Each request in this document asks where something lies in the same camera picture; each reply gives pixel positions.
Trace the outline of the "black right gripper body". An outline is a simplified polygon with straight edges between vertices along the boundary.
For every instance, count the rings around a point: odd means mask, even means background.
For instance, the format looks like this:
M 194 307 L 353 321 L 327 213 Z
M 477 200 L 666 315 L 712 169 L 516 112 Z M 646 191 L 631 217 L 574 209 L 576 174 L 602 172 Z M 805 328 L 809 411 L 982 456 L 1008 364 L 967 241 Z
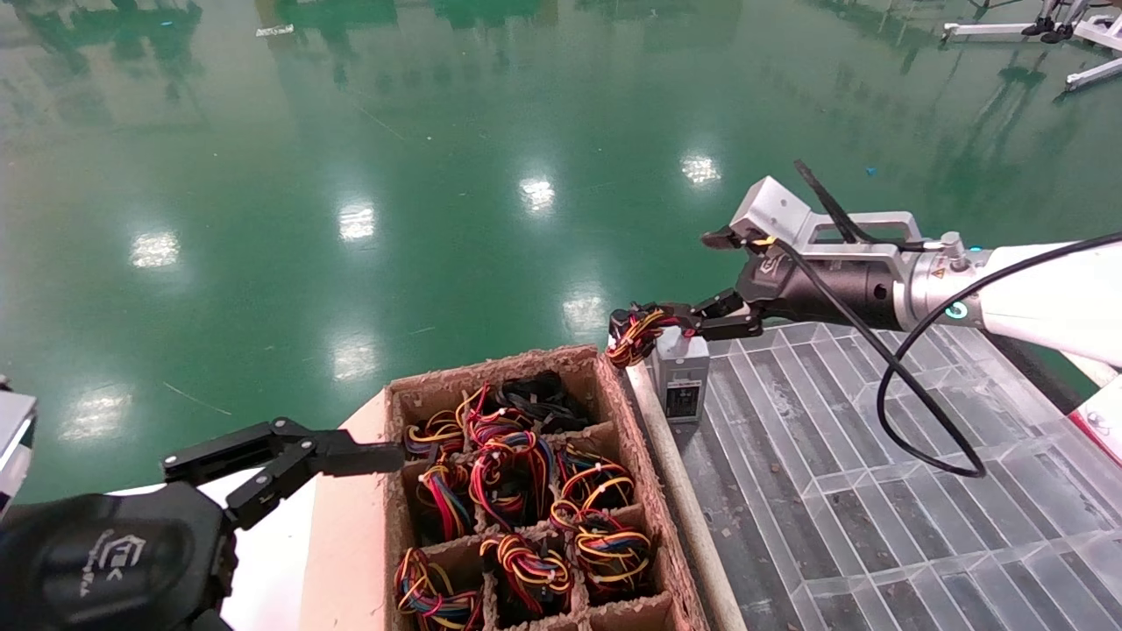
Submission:
M 873 329 L 901 329 L 893 302 L 894 277 L 885 264 L 810 260 L 808 265 L 863 323 Z M 762 318 L 850 324 L 785 252 L 749 257 L 735 291 Z

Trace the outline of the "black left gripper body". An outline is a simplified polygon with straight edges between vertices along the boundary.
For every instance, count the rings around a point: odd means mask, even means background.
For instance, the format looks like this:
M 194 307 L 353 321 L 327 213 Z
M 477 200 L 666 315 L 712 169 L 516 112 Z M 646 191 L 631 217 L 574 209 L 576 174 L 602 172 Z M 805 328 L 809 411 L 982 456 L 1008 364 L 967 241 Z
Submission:
M 223 507 L 183 483 L 4 513 L 4 630 L 227 630 L 237 567 Z

